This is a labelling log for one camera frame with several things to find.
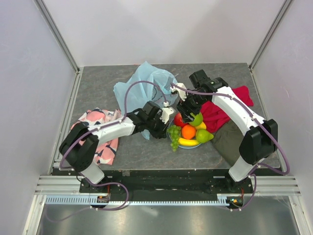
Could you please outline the yellow fake banana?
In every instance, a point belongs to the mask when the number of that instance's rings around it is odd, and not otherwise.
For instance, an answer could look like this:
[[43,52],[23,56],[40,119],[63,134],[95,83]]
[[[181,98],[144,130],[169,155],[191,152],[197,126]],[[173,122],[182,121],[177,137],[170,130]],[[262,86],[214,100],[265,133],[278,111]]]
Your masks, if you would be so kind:
[[200,142],[198,142],[197,140],[189,140],[189,139],[184,139],[184,138],[179,138],[178,140],[179,145],[182,146],[187,146],[187,147],[192,147],[192,146],[197,146],[200,144]]

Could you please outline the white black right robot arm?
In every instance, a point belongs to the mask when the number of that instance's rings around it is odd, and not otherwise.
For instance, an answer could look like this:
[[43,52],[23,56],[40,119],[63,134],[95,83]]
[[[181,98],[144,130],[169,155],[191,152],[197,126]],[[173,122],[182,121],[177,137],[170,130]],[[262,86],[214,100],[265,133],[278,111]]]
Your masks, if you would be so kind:
[[252,111],[222,78],[210,79],[204,70],[199,70],[191,74],[189,79],[193,90],[187,89],[182,83],[171,85],[171,91],[179,94],[177,110],[183,121],[193,121],[202,105],[210,101],[221,108],[243,134],[239,158],[228,171],[230,177],[224,180],[225,189],[234,193],[241,188],[241,181],[252,173],[257,164],[277,150],[278,124]]

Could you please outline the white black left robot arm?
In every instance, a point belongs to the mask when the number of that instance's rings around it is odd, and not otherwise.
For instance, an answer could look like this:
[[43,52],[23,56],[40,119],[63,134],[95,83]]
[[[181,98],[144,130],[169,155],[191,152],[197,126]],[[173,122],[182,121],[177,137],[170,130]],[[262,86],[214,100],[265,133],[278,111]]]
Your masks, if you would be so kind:
[[116,138],[134,135],[144,130],[156,139],[166,137],[170,119],[175,114],[172,107],[160,108],[154,102],[147,102],[126,114],[125,117],[104,124],[86,126],[76,124],[63,140],[59,152],[74,171],[78,172],[90,183],[96,192],[107,188],[104,172],[93,161],[97,148]]

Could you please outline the red fake apple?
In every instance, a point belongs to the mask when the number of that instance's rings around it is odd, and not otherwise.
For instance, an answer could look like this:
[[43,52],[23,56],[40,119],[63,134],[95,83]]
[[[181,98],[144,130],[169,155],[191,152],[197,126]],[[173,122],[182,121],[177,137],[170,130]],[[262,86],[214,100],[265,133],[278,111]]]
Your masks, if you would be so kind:
[[186,123],[186,122],[183,121],[181,113],[177,113],[177,114],[175,115],[175,117],[174,117],[173,124],[174,124],[175,126],[179,126],[179,127],[183,128],[183,127],[186,126],[188,123]]

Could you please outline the green fake lime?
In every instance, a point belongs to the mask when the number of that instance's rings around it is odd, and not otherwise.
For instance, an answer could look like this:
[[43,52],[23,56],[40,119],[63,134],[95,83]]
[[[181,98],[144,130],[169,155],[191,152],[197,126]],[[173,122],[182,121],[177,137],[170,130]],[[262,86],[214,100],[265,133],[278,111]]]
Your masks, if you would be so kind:
[[201,112],[198,114],[191,113],[191,116],[194,118],[193,121],[190,121],[189,124],[191,126],[199,126],[203,122],[203,115]]

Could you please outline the green fake grapes bunch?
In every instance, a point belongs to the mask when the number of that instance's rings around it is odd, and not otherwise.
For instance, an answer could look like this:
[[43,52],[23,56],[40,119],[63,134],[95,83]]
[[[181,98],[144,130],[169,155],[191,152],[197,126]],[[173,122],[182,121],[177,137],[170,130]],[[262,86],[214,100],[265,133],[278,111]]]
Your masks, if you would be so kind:
[[171,139],[171,148],[173,152],[176,152],[179,146],[179,138],[180,138],[181,127],[176,125],[171,125],[167,129],[167,134]]

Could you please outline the fake orange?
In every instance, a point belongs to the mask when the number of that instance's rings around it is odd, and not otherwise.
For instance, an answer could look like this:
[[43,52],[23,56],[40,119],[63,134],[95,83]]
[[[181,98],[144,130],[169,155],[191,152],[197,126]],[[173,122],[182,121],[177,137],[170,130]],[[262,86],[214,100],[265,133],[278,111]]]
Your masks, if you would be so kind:
[[181,136],[184,138],[184,139],[187,139],[187,140],[190,140],[190,139],[193,139],[196,135],[196,128],[192,125],[185,125],[184,127],[182,127],[181,129]]

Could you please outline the translucent light blue plastic bag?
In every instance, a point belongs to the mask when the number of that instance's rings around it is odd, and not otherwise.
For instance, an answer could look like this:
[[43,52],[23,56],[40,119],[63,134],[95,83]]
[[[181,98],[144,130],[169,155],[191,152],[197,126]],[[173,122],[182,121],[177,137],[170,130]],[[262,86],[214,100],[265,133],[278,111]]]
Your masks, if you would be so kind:
[[[164,101],[168,101],[172,107],[178,96],[172,94],[170,88],[171,83],[176,81],[174,75],[167,70],[159,69],[148,62],[141,64],[127,82],[118,82],[113,87],[123,117],[135,109],[143,108],[149,101],[160,108]],[[140,133],[147,140],[152,136],[147,130]]]

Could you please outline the green fake pear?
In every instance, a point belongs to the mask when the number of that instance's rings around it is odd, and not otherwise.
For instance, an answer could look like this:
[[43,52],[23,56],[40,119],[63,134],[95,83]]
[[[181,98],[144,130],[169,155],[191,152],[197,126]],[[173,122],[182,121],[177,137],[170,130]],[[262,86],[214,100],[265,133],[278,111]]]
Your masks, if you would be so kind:
[[206,143],[214,138],[214,135],[208,132],[206,129],[199,129],[195,135],[196,140],[199,143]]

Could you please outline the yellow fake mango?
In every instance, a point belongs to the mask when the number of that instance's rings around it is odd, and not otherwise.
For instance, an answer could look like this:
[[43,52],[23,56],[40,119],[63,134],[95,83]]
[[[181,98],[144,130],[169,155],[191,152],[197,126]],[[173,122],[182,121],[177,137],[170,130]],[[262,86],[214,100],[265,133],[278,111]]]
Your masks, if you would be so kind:
[[202,122],[200,125],[196,126],[195,128],[196,128],[197,130],[200,130],[200,129],[206,130],[206,125],[205,125],[204,122]]

